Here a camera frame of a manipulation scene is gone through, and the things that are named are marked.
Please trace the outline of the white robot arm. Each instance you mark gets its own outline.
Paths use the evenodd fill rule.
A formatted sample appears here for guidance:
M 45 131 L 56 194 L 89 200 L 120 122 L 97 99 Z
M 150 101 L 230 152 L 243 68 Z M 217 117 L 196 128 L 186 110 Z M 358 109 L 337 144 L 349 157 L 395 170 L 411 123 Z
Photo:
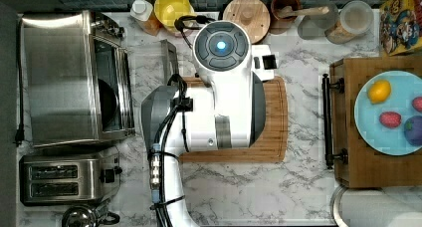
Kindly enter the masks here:
M 186 207 L 181 154 L 248 148 L 265 127 L 263 82 L 254 72 L 253 48 L 244 29 L 223 20 L 205 25 L 194 39 L 192 58 L 202 88 L 189 88 L 174 74 L 141 104 L 157 227 L 199 227 Z

